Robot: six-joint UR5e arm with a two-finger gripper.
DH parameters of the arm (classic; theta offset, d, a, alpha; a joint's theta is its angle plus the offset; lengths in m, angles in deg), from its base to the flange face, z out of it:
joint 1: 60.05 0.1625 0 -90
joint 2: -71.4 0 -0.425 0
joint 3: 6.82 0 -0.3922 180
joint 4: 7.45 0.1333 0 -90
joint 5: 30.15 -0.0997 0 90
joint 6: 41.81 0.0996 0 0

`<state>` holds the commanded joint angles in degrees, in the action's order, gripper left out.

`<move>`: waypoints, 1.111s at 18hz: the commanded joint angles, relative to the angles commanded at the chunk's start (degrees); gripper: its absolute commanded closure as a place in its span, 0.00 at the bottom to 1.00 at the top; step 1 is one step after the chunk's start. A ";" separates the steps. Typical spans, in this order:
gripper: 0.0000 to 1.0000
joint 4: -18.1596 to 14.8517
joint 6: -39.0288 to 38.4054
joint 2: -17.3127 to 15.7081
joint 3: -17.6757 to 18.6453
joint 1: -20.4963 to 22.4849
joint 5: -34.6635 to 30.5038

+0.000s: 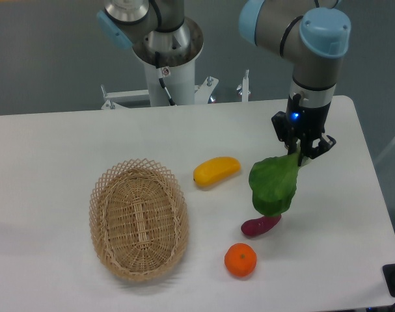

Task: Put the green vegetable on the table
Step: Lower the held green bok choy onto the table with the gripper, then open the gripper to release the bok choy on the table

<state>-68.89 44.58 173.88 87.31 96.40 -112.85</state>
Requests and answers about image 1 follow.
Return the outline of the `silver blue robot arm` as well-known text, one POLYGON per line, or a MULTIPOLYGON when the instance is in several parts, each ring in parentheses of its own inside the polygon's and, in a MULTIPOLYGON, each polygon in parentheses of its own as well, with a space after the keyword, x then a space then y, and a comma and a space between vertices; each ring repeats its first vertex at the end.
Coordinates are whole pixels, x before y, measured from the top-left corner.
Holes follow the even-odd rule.
MULTIPOLYGON (((96 18, 114 45, 132 49, 143 63, 152 106, 198 101, 195 60, 204 39, 186 17, 183 1, 106 1, 96 18)), ((272 123, 300 161, 335 145, 325 121, 350 32, 351 22, 336 1, 247 1, 240 12, 239 33, 246 41, 293 64, 286 111, 272 123)))

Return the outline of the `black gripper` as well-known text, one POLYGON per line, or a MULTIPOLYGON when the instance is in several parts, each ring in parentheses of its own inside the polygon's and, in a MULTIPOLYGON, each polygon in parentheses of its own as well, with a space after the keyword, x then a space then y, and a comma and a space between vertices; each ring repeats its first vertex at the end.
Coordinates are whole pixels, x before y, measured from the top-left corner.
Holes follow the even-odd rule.
POLYGON ((288 96, 286 111, 279 111, 271 119, 278 140, 283 142, 288 155, 297 153, 298 141, 303 157, 315 159, 327 153, 336 140, 325 134, 325 121, 330 104, 318 108, 302 107, 306 99, 296 93, 288 96))

